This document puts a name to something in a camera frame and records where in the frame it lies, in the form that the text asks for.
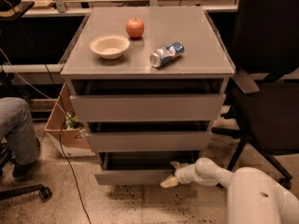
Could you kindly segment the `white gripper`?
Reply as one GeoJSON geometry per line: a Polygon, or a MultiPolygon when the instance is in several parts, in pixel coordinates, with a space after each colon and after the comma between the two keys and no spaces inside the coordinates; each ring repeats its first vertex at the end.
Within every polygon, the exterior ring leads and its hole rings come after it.
{"type": "Polygon", "coordinates": [[[195,165],[188,163],[180,163],[171,161],[170,164],[176,169],[175,176],[170,175],[167,179],[161,182],[162,188],[173,188],[180,184],[189,184],[195,181],[195,165]]]}

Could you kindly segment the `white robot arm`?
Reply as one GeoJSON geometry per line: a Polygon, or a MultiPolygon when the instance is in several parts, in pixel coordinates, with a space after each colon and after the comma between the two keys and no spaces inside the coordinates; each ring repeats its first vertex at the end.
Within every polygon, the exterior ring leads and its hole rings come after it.
{"type": "Polygon", "coordinates": [[[208,158],[171,165],[174,173],[161,182],[165,189],[189,183],[226,188],[228,224],[299,224],[299,200],[261,170],[243,167],[232,172],[208,158]]]}

